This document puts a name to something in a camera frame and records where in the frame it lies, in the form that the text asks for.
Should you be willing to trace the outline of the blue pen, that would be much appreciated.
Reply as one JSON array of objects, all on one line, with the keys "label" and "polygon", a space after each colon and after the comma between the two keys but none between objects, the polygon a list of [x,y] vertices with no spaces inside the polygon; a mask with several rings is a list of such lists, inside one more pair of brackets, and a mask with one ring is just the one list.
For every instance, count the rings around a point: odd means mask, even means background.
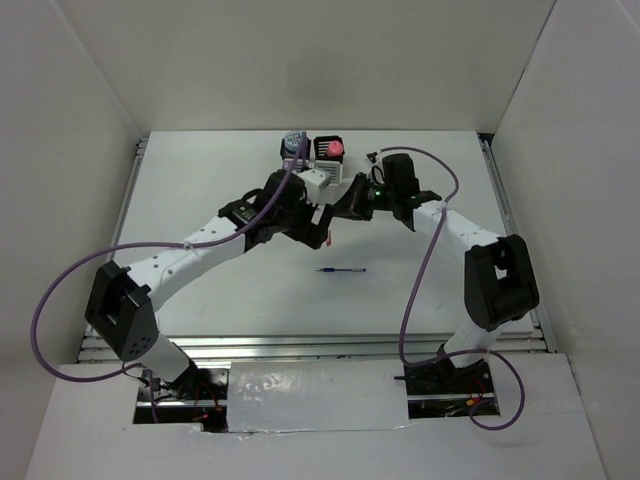
[{"label": "blue pen", "polygon": [[352,268],[321,267],[321,268],[316,268],[315,271],[319,273],[365,273],[367,272],[367,269],[358,268],[358,267],[352,267]]}]

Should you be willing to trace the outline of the pink capped bottle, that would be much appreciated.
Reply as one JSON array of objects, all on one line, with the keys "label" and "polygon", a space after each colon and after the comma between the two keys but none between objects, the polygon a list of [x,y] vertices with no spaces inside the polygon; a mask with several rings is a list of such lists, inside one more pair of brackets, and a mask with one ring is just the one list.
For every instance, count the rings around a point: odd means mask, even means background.
[{"label": "pink capped bottle", "polygon": [[331,141],[325,150],[326,158],[339,158],[344,155],[344,146],[339,140]]}]

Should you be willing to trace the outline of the blue glue jar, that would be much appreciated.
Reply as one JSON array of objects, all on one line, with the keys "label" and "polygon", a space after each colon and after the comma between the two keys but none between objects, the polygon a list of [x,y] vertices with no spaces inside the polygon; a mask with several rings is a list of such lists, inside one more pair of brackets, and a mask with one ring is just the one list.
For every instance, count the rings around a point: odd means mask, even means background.
[{"label": "blue glue jar", "polygon": [[287,132],[281,140],[280,156],[282,159],[293,158],[299,147],[305,144],[303,152],[300,154],[301,159],[308,159],[310,155],[310,141],[304,130],[291,130]]}]

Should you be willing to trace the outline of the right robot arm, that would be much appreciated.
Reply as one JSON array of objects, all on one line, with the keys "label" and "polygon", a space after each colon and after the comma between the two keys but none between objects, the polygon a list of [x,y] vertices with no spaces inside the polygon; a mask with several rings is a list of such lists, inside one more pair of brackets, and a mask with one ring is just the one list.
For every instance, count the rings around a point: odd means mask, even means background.
[{"label": "right robot arm", "polygon": [[387,211],[409,230],[429,238],[410,304],[437,247],[461,260],[466,317],[435,359],[438,384],[457,392],[469,383],[470,368],[488,355],[509,323],[538,306],[540,295],[525,240],[486,230],[453,210],[449,204],[460,188],[458,180],[446,197],[422,189],[411,157],[416,151],[387,147],[369,155],[372,165],[381,167],[383,181],[377,183],[372,173],[356,174],[333,209],[335,216],[354,221],[369,221],[375,212]]}]

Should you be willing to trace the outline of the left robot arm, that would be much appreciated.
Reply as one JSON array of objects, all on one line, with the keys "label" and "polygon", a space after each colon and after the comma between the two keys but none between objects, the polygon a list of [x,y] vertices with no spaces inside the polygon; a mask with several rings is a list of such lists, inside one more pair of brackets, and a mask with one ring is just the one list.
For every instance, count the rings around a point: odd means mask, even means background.
[{"label": "left robot arm", "polygon": [[282,233],[310,248],[327,238],[332,218],[325,208],[313,220],[330,184],[318,169],[272,173],[264,187],[221,208],[179,247],[121,267],[115,261],[96,272],[85,318],[123,362],[135,362],[161,380],[176,399],[195,395],[208,379],[203,370],[163,335],[157,312],[182,288],[214,267]]}]

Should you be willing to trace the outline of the white right slotted container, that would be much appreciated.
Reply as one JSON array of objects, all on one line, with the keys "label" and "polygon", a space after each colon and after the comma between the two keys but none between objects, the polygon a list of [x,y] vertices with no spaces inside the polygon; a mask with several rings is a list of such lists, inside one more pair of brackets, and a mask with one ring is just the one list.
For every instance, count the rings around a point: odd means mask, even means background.
[{"label": "white right slotted container", "polygon": [[315,169],[319,169],[328,175],[331,185],[336,186],[342,182],[343,162],[341,160],[316,159],[312,164]]}]

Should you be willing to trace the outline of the white slotted container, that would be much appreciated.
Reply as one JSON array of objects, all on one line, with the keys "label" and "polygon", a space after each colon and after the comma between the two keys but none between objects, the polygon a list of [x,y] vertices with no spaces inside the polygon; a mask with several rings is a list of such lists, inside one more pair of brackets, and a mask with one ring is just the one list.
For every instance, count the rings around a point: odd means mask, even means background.
[{"label": "white slotted container", "polygon": [[315,169],[319,169],[328,175],[331,185],[336,186],[342,182],[343,162],[341,160],[316,159],[312,164]]},{"label": "white slotted container", "polygon": [[294,160],[293,158],[286,158],[282,161],[282,168],[285,170],[301,171],[303,162],[301,160]]}]

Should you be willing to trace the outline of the black right slotted container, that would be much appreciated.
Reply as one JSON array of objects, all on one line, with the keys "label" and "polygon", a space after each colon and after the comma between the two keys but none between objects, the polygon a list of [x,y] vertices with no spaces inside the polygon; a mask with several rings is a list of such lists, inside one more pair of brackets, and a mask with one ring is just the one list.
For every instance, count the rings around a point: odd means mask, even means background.
[{"label": "black right slotted container", "polygon": [[322,135],[313,139],[314,159],[343,162],[345,146],[338,135]]}]

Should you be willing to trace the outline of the black slotted container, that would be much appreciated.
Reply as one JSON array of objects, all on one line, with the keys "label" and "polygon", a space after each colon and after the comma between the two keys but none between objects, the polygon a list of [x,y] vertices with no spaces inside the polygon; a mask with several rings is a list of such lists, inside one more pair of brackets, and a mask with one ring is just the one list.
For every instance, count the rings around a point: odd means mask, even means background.
[{"label": "black slotted container", "polygon": [[[294,158],[296,152],[298,151],[298,147],[300,146],[299,142],[293,142],[291,140],[282,139],[280,145],[280,156],[282,160],[286,158]],[[300,155],[300,160],[307,161],[310,159],[311,153],[311,142],[307,141],[305,145],[305,149]]]},{"label": "black slotted container", "polygon": [[345,146],[338,135],[322,135],[313,139],[314,159],[343,162]]}]

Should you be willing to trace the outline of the white left slotted container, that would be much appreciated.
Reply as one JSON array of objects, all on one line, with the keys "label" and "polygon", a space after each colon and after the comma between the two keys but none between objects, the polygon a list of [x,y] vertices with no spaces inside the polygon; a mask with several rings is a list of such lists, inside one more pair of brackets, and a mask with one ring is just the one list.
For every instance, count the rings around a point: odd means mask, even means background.
[{"label": "white left slotted container", "polygon": [[294,160],[293,158],[286,158],[282,161],[282,168],[285,170],[301,171],[303,162],[301,160]]}]

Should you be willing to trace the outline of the black left slotted container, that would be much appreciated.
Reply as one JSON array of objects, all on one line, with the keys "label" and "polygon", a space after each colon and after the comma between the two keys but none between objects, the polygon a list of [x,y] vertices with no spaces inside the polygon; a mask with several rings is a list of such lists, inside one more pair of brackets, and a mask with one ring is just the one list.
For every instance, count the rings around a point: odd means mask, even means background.
[{"label": "black left slotted container", "polygon": [[[299,142],[293,142],[291,140],[282,139],[280,145],[280,156],[282,160],[286,158],[294,158],[296,152],[298,151],[298,147],[300,146]],[[311,142],[307,141],[305,145],[305,149],[300,155],[300,160],[307,161],[310,159],[311,153]]]}]

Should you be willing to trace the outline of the white foil front panel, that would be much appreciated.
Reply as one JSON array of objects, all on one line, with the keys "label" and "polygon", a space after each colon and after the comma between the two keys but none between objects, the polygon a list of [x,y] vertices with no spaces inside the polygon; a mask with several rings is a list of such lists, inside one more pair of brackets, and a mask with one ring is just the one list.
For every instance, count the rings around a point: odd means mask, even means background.
[{"label": "white foil front panel", "polygon": [[384,431],[407,427],[396,360],[238,362],[231,366],[227,424],[233,432]]}]

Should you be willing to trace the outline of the aluminium front rail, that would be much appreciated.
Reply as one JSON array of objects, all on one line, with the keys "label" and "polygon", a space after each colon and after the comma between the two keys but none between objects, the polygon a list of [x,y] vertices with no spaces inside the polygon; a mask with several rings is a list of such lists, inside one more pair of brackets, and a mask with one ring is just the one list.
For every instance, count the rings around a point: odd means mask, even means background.
[{"label": "aluminium front rail", "polygon": [[[196,361],[223,360],[300,360],[394,357],[398,353],[396,335],[304,335],[261,337],[174,337],[170,340]],[[405,353],[422,358],[436,353],[446,342],[444,335],[409,334]],[[501,352],[547,351],[543,333],[534,327],[530,333],[504,333],[494,344]],[[86,333],[77,356],[78,363],[114,363],[118,360],[106,341]]]}]

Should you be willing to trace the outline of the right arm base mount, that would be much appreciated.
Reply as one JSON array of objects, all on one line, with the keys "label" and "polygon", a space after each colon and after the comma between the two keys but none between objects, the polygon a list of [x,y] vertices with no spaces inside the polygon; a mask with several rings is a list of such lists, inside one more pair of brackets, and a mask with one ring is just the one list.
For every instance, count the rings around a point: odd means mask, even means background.
[{"label": "right arm base mount", "polygon": [[404,366],[394,377],[406,389],[410,419],[467,416],[475,407],[475,416],[499,413],[494,384],[486,360],[456,368],[449,359],[422,367]]}]

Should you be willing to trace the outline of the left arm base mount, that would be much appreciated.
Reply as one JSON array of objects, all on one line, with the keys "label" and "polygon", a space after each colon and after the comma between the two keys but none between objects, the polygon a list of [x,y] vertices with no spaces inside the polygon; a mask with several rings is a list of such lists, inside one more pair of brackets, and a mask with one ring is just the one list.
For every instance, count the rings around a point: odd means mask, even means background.
[{"label": "left arm base mount", "polygon": [[126,373],[138,386],[133,424],[198,424],[205,432],[226,432],[230,370],[201,368],[199,374],[195,384],[178,389],[147,370]]}]

